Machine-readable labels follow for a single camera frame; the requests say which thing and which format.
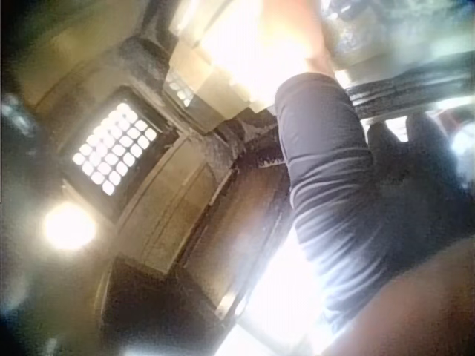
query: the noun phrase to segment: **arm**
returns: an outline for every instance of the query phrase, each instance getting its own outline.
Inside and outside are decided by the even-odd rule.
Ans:
[[[400,230],[387,217],[397,212],[379,196],[363,129],[334,79],[295,76],[279,89],[276,108],[298,238],[339,329],[396,273]]]

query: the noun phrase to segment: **dark object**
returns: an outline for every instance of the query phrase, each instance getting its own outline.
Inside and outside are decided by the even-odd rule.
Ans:
[[[102,336],[109,349],[207,355],[214,347],[217,324],[200,313],[177,280],[152,277],[125,260],[114,262],[102,309]]]

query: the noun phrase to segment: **ceiling light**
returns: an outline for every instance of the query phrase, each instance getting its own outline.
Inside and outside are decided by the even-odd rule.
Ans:
[[[65,202],[54,208],[45,219],[47,240],[60,250],[77,250],[96,235],[91,217],[78,205]]]

